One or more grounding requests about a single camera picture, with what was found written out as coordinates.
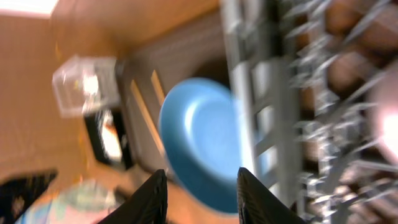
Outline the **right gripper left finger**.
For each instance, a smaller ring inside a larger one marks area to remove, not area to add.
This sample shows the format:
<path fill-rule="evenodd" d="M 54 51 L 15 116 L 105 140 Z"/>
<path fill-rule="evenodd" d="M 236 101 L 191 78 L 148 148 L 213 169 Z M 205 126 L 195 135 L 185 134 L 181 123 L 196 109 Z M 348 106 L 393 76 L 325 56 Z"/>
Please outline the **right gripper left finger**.
<path fill-rule="evenodd" d="M 167 177 L 159 169 L 98 224 L 166 224 L 167 206 Z"/>

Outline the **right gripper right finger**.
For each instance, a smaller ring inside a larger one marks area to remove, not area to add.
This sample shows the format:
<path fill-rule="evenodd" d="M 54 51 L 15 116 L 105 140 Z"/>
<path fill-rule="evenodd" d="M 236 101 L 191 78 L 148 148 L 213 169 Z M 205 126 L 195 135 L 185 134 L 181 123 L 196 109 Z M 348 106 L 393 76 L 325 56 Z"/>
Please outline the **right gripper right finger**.
<path fill-rule="evenodd" d="M 238 170 L 237 194 L 240 224 L 306 224 L 245 167 Z"/>

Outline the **pile of white rice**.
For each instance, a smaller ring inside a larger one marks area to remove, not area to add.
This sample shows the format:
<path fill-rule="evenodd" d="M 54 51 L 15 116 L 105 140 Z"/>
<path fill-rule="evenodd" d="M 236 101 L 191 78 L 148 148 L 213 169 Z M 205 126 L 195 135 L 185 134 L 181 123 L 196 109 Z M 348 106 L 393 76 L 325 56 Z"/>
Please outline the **pile of white rice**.
<path fill-rule="evenodd" d="M 106 130 L 103 130 L 103 123 L 104 122 L 113 122 L 113 116 L 110 110 L 104 110 L 101 112 L 100 115 L 100 136 L 101 136 L 101 142 L 103 145 L 104 153 L 106 157 L 111 160 L 112 162 L 121 162 L 122 161 L 122 150 L 121 150 L 121 145 L 119 142 L 119 137 L 118 133 L 115 128 L 114 132 L 109 132 Z"/>

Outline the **orange carrot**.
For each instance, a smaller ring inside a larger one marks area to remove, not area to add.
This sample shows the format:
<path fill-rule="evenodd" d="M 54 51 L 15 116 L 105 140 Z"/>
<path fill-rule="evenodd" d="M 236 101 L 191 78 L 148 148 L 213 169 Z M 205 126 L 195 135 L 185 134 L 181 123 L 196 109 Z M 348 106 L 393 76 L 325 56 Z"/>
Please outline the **orange carrot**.
<path fill-rule="evenodd" d="M 103 123 L 103 130 L 109 131 L 109 132 L 114 132 L 114 124 L 113 122 L 104 122 Z"/>

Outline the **dark blue plate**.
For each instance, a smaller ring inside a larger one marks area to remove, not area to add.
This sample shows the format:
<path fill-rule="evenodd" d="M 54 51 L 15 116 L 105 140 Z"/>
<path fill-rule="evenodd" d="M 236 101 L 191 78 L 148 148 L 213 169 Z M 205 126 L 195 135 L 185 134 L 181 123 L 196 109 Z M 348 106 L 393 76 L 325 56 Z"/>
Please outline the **dark blue plate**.
<path fill-rule="evenodd" d="M 204 206 L 225 214 L 238 212 L 239 168 L 255 168 L 238 105 L 224 85 L 189 78 L 169 91 L 159 114 L 159 135 L 177 182 Z"/>

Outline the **grey dishwasher rack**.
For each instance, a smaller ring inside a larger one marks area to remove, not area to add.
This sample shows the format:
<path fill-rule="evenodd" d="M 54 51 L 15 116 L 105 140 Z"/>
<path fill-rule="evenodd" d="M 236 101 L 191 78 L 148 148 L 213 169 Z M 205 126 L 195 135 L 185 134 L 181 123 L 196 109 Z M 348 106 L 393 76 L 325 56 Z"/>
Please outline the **grey dishwasher rack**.
<path fill-rule="evenodd" d="M 396 223 L 397 165 L 368 99 L 397 61 L 397 2 L 221 1 L 249 170 L 306 223 Z"/>

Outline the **pink cup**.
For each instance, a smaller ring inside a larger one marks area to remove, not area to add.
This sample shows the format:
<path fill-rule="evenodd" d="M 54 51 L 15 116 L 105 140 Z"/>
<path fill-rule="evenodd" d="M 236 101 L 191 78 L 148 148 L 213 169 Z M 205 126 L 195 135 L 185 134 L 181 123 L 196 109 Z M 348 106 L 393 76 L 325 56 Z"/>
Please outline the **pink cup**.
<path fill-rule="evenodd" d="M 381 153 L 397 165 L 397 61 L 390 64 L 384 76 L 369 93 L 376 106 L 371 110 L 373 133 L 380 140 Z"/>

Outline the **left wooden chopstick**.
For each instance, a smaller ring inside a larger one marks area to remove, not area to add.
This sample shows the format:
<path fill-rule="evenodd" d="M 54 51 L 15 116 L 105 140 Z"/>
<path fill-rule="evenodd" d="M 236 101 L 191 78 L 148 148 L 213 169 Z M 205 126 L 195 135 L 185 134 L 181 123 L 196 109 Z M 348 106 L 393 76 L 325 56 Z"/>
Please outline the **left wooden chopstick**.
<path fill-rule="evenodd" d="M 159 136 L 159 132 L 152 120 L 152 117 L 149 113 L 149 110 L 147 109 L 147 106 L 145 104 L 145 101 L 141 95 L 141 92 L 139 91 L 139 87 L 136 83 L 135 80 L 131 81 L 131 92 L 134 96 L 134 99 L 139 107 L 139 110 L 141 112 L 142 117 L 144 118 L 144 121 L 149 129 L 149 132 L 152 136 L 152 139 L 155 142 L 156 148 L 159 151 L 160 155 L 162 157 L 165 156 L 165 149 L 164 149 L 164 145 L 163 142 Z"/>

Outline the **wooden chopstick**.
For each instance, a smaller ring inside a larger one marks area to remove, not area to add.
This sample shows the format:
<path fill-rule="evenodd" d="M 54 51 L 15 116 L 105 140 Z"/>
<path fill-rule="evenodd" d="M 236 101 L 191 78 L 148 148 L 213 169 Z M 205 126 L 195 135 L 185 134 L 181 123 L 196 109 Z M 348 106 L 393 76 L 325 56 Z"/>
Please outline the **wooden chopstick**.
<path fill-rule="evenodd" d="M 134 96 L 134 99 L 139 107 L 139 110 L 141 112 L 142 117 L 144 118 L 144 121 L 149 129 L 149 132 L 152 136 L 152 139 L 155 142 L 156 148 L 159 151 L 160 155 L 162 157 L 165 156 L 165 149 L 164 149 L 164 145 L 163 142 L 159 136 L 159 132 L 152 120 L 152 117 L 149 113 L 149 110 L 147 109 L 147 106 L 145 104 L 145 101 L 141 95 L 141 92 L 139 91 L 139 87 L 136 83 L 135 80 L 131 81 L 131 92 Z"/>
<path fill-rule="evenodd" d="M 159 76 L 155 70 L 152 72 L 152 76 L 150 79 L 152 82 L 152 86 L 154 87 L 155 94 L 158 99 L 159 105 L 162 106 L 164 103 L 164 100 L 165 100 L 165 94 L 164 94 Z"/>

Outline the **black plastic tray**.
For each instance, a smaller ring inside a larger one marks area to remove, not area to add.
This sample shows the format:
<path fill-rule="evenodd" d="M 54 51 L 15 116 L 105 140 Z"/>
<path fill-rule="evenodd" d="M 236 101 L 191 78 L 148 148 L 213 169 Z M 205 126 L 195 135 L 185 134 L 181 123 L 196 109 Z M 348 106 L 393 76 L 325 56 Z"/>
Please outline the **black plastic tray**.
<path fill-rule="evenodd" d="M 106 108 L 83 118 L 96 161 L 121 172 L 134 166 L 119 108 Z"/>

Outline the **right wooden chopstick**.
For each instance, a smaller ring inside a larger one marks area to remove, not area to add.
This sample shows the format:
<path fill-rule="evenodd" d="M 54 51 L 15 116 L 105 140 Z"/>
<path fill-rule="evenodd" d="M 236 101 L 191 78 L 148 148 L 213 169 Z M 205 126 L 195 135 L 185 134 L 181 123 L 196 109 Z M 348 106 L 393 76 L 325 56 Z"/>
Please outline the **right wooden chopstick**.
<path fill-rule="evenodd" d="M 155 94 L 158 99 L 159 105 L 162 106 L 164 103 L 164 100 L 165 100 L 165 94 L 164 94 L 159 76 L 155 70 L 152 72 L 152 76 L 150 79 L 152 82 L 152 86 L 154 87 Z"/>

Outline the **clear plastic bin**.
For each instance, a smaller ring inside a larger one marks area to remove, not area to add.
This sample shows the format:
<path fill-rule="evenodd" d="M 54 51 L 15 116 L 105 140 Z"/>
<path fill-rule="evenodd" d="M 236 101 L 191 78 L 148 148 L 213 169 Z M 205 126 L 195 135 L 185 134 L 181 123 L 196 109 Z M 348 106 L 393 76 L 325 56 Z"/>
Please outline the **clear plastic bin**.
<path fill-rule="evenodd" d="M 95 113 L 120 102 L 115 57 L 75 55 L 52 76 L 60 114 L 70 118 Z"/>

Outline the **dark brown serving tray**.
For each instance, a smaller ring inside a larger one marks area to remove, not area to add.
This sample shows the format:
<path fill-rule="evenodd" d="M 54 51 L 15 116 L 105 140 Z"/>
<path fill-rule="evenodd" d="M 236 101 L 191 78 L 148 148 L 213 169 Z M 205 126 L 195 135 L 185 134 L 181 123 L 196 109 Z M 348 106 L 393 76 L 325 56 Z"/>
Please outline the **dark brown serving tray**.
<path fill-rule="evenodd" d="M 131 92 L 135 82 L 154 123 L 160 104 L 151 82 L 157 73 L 164 93 L 191 77 L 229 86 L 223 27 L 219 12 L 207 14 L 133 51 L 117 69 L 121 110 L 134 162 L 146 172 L 167 169 Z"/>

